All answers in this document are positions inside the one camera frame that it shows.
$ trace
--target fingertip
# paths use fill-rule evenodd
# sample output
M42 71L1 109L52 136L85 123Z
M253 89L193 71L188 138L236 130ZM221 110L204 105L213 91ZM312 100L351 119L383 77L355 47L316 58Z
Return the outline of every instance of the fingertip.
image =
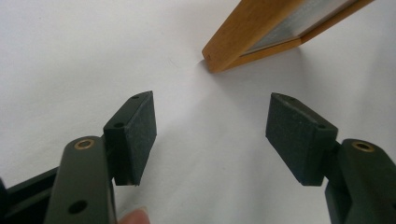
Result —
M135 209L131 213L125 215L120 224L149 224L149 215L147 207Z

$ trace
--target screw hole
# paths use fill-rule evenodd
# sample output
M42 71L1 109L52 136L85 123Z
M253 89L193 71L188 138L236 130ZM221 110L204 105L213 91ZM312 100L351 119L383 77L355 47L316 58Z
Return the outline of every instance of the screw hole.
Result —
M86 138L86 139L83 139L83 140L75 143L75 149L78 149L78 150L87 149L87 148L92 147L94 143L95 143L95 141L93 141L92 139Z
M78 144L79 147L87 147L91 144L89 141L83 141Z
M81 213L82 211L87 208L88 204L85 201L78 201L73 203L72 205L69 206L69 213L70 214L78 214Z
M374 152L375 149L366 143L363 142L353 142L352 146L360 151L364 151L364 152Z
M123 127L123 123L116 123L115 125L114 125L114 127L115 128L122 128Z
M367 145L365 145L363 143L358 143L358 144L356 144L356 146L358 146L360 148L364 148L364 149L369 149L370 148L369 146L367 146Z

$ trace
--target wooden picture frame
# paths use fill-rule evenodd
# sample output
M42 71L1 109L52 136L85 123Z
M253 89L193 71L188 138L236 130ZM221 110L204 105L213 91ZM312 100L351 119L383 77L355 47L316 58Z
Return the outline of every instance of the wooden picture frame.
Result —
M298 47L374 0L242 0L204 47L212 73Z

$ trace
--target black plastic arm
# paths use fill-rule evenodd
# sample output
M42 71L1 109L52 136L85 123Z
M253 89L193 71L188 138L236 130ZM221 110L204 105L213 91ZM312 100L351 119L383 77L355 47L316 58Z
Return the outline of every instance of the black plastic arm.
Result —
M337 128L287 95L273 93L266 137L305 186L329 179L332 224L396 223L396 166L380 147L358 139L335 141Z
M6 189L0 223L117 223L112 178L139 185L157 129L152 91L131 97L102 137L70 142L59 168Z

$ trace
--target white surface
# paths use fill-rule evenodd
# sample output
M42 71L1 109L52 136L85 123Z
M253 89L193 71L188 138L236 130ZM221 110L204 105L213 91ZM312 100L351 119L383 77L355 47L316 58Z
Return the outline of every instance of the white surface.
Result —
M376 1L305 45L211 75L201 49L238 1L1 1L0 176L8 187L101 135L154 91L158 136L118 214L152 223L330 223L264 137L271 92L294 96L396 160L396 2Z

